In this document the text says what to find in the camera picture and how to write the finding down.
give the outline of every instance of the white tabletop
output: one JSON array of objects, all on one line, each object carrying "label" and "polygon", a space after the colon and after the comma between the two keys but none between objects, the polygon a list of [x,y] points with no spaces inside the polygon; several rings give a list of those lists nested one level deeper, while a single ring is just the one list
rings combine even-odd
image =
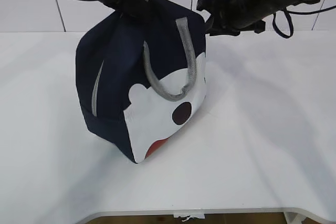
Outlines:
[{"label": "white tabletop", "polygon": [[208,40],[208,95],[142,164],[86,129],[82,34],[0,34],[0,223],[295,211],[336,222],[336,33]]}]

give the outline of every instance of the bag handle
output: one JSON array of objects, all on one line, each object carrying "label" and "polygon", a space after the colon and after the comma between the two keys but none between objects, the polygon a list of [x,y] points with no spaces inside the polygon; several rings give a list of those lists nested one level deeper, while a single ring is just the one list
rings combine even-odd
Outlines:
[{"label": "bag handle", "polygon": [[195,86],[197,79],[197,62],[196,62],[196,54],[193,45],[193,41],[191,39],[189,27],[188,27],[188,19],[187,17],[179,18],[176,21],[178,32],[180,33],[180,37],[182,40],[184,52],[187,60],[188,67],[188,83],[181,89],[180,94],[170,94],[167,89],[161,84],[159,79],[156,77],[153,72],[151,66],[150,52],[147,42],[145,41],[143,44],[143,59],[144,59],[144,68],[147,79],[151,84],[153,90],[162,98],[170,101],[177,102],[183,100],[188,93]]}]

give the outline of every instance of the gray zipper trim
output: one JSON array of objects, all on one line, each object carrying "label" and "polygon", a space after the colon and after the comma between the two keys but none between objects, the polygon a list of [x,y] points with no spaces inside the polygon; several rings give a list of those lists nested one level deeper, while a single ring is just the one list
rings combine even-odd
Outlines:
[{"label": "gray zipper trim", "polygon": [[95,85],[93,86],[93,92],[92,92],[92,100],[91,100],[91,108],[92,108],[92,114],[97,117],[97,94],[98,94],[98,85],[99,80],[101,76],[101,70],[103,69],[104,61],[100,66]]}]

